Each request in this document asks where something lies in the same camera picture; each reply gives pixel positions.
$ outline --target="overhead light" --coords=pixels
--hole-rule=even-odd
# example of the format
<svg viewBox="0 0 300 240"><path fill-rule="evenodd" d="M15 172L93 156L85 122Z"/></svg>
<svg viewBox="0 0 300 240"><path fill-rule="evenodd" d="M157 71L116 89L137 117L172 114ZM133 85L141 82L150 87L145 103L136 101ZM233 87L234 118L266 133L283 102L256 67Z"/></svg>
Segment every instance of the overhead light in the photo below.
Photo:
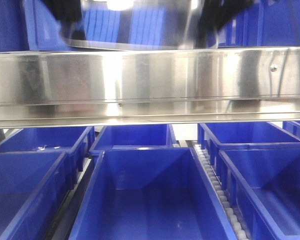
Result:
<svg viewBox="0 0 300 240"><path fill-rule="evenodd" d="M199 0L191 0L191 10L197 9L199 6Z"/></svg>
<svg viewBox="0 0 300 240"><path fill-rule="evenodd" d="M123 11L132 8L134 0L107 0L106 5L109 10Z"/></svg>

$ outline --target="stainless steel beam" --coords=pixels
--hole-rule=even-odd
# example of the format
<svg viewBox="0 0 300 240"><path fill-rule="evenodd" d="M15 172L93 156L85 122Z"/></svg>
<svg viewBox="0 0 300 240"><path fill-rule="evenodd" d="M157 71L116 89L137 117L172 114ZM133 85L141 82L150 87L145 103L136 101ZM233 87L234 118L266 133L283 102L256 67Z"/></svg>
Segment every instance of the stainless steel beam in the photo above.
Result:
<svg viewBox="0 0 300 240"><path fill-rule="evenodd" d="M300 119L300 47L0 54L0 128Z"/></svg>

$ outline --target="metal rail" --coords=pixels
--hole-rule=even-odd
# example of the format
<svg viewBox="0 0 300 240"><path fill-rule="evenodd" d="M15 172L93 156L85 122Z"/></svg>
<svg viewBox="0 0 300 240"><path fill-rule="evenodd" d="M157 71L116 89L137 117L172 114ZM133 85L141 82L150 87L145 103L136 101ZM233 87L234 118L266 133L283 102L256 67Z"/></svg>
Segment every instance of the metal rail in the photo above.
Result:
<svg viewBox="0 0 300 240"><path fill-rule="evenodd" d="M300 119L300 47L0 53L0 128Z"/></svg>

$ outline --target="blue plastic bin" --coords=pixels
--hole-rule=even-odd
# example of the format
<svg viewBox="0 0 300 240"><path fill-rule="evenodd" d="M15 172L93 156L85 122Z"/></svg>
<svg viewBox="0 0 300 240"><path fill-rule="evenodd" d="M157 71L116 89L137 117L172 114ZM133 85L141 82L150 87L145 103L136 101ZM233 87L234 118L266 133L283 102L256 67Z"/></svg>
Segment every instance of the blue plastic bin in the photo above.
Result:
<svg viewBox="0 0 300 240"><path fill-rule="evenodd" d="M300 121L284 121L282 128L300 138Z"/></svg>
<svg viewBox="0 0 300 240"><path fill-rule="evenodd" d="M189 148L101 153L70 240L236 240Z"/></svg>
<svg viewBox="0 0 300 240"><path fill-rule="evenodd" d="M0 142L0 153L63 152L67 153L67 184L77 183L77 169L83 170L85 153L95 139L93 127L24 128Z"/></svg>
<svg viewBox="0 0 300 240"><path fill-rule="evenodd" d="M300 148L300 138L270 122L201 123L198 138L217 176L221 175L219 150Z"/></svg>
<svg viewBox="0 0 300 240"><path fill-rule="evenodd" d="M218 33L219 47L300 46L300 0L260 0Z"/></svg>
<svg viewBox="0 0 300 240"><path fill-rule="evenodd" d="M65 153L0 153L0 240L39 240L67 192Z"/></svg>
<svg viewBox="0 0 300 240"><path fill-rule="evenodd" d="M0 52L29 50L20 0L0 0Z"/></svg>
<svg viewBox="0 0 300 240"><path fill-rule="evenodd" d="M300 148L220 151L222 186L252 240L300 240Z"/></svg>
<svg viewBox="0 0 300 240"><path fill-rule="evenodd" d="M176 143L171 124L105 126L89 152L97 160L103 150L169 148Z"/></svg>

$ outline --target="screw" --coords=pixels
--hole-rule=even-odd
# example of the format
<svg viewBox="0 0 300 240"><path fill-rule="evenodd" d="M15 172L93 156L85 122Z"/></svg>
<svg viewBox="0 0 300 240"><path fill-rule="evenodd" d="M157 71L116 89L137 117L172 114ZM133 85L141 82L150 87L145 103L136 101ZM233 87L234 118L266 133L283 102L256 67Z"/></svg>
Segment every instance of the screw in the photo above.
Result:
<svg viewBox="0 0 300 240"><path fill-rule="evenodd" d="M276 72L278 70L278 65L277 64L272 64L271 66L270 66L270 71L271 72Z"/></svg>

